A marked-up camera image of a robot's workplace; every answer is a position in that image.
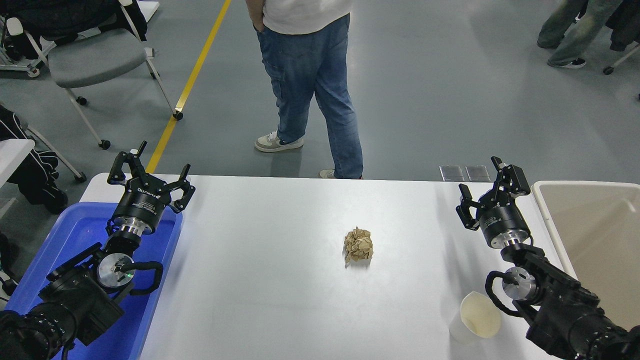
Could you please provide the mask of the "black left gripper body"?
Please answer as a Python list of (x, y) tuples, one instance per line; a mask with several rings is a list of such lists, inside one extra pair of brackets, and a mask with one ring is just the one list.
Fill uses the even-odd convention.
[(110, 221), (114, 226), (122, 226), (126, 221), (143, 223), (144, 233), (154, 233), (170, 202), (166, 193), (168, 183), (162, 178), (151, 176), (146, 181), (141, 177), (131, 177), (123, 183), (124, 194)]

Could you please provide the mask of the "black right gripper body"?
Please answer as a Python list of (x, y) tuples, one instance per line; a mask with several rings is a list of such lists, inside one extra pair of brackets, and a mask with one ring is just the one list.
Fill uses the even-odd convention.
[(478, 210), (478, 225), (489, 246), (510, 246), (530, 238), (530, 228), (514, 198), (505, 204), (484, 200)]

